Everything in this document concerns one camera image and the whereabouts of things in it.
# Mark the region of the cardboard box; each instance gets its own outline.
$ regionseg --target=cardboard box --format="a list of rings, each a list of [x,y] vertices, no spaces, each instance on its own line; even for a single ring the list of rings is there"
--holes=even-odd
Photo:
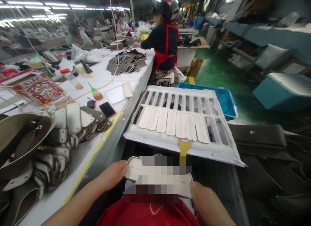
[[[202,64],[203,59],[193,58],[188,72],[188,76],[197,77],[198,73],[200,72]]]
[[[272,6],[272,1],[270,0],[251,0],[250,3],[247,3],[243,9],[242,17],[257,12],[259,14],[266,13]]]
[[[66,94],[46,73],[33,69],[21,71],[0,83],[13,86],[18,94],[44,107],[55,103]]]
[[[42,62],[28,63],[27,65],[29,66],[30,69],[38,70],[38,71],[46,73],[47,76],[49,77],[54,77],[51,71],[49,71],[49,69]]]

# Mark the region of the blue storage box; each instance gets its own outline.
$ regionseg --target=blue storage box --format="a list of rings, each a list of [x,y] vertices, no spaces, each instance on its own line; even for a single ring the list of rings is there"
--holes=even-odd
[[[270,73],[253,94],[265,109],[294,112],[311,106],[311,79],[300,74]]]
[[[220,103],[221,109],[224,113],[226,121],[231,121],[237,118],[237,106],[232,97],[232,94],[227,89],[206,87],[188,83],[179,83],[178,88],[197,89],[197,90],[213,90],[216,92],[217,99]]]

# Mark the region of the white table surface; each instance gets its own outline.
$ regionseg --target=white table surface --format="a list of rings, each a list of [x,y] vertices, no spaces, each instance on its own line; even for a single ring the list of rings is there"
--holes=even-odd
[[[95,88],[100,88],[106,85],[113,79],[113,82],[99,91],[103,94],[104,98],[101,101],[96,102],[96,110],[99,110],[99,105],[108,101],[108,97],[105,91],[121,86],[123,83],[129,82],[133,94],[135,94],[135,87],[138,85],[143,74],[146,72],[147,68],[152,66],[152,59],[154,57],[153,50],[142,50],[137,49],[141,52],[147,53],[147,59],[145,60],[148,66],[140,69],[139,72],[129,73],[121,75],[112,76],[111,72],[106,70],[108,61],[117,54],[117,51],[113,51],[111,54],[103,58],[102,62],[91,66],[91,69],[95,73],[93,78],[84,78],[80,75],[77,77],[80,83],[83,85],[83,89],[78,91],[71,85],[70,82],[66,81],[59,84],[73,99],[78,98],[86,92],[89,92],[85,96],[82,96],[76,100],[81,106],[86,105],[89,98],[92,99],[92,93],[90,92],[90,87],[87,82]],[[125,99],[119,103],[113,104],[112,107],[116,112],[121,112],[124,110],[125,105],[130,99]],[[35,107],[29,105],[27,109],[29,110],[39,110],[42,107]],[[19,109],[12,110],[7,115],[14,115],[20,113]],[[103,149],[103,143],[106,140],[103,134],[96,134],[93,139],[83,144],[79,144],[78,147],[72,151],[71,158],[72,161],[69,165],[69,174],[67,178],[51,193],[45,194],[43,200],[39,201],[33,209],[25,216],[19,225],[41,225],[45,220],[47,220],[55,211],[57,211],[65,202],[67,202],[72,196],[73,192],[79,184],[79,180],[83,178],[84,173],[88,169],[90,162],[96,155],[99,149]]]

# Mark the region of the worker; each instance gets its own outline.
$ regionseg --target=worker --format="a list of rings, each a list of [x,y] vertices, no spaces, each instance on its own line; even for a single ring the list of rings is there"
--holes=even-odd
[[[126,161],[112,163],[101,175],[89,182],[68,203],[62,206],[42,226],[77,226],[92,204],[106,191],[114,188],[123,178]],[[191,225],[235,226],[217,194],[198,182],[190,185],[196,217],[180,203],[123,203],[121,198],[107,208],[96,226],[104,225]]]
[[[68,28],[69,34],[66,36],[66,43],[71,48],[74,44],[80,48],[83,48],[86,44],[93,45],[93,42],[85,34],[84,27],[78,27],[77,25],[71,24]]]
[[[96,18],[96,27],[102,27],[102,23],[100,22],[99,17]]]
[[[129,25],[124,21],[121,13],[119,14],[119,21],[117,23],[117,33],[118,34],[127,34],[130,31]]]
[[[153,7],[155,29],[142,43],[135,42],[134,48],[154,48],[156,62],[150,80],[157,82],[169,75],[177,63],[178,28],[170,25],[172,9],[167,2],[161,1]]]

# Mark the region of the glue bottle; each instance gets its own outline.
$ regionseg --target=glue bottle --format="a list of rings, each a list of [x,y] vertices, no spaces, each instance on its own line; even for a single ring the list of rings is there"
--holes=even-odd
[[[89,82],[87,82],[87,83],[92,88],[92,95],[93,95],[94,99],[96,101],[102,100],[104,98],[103,95],[96,88],[93,88]]]

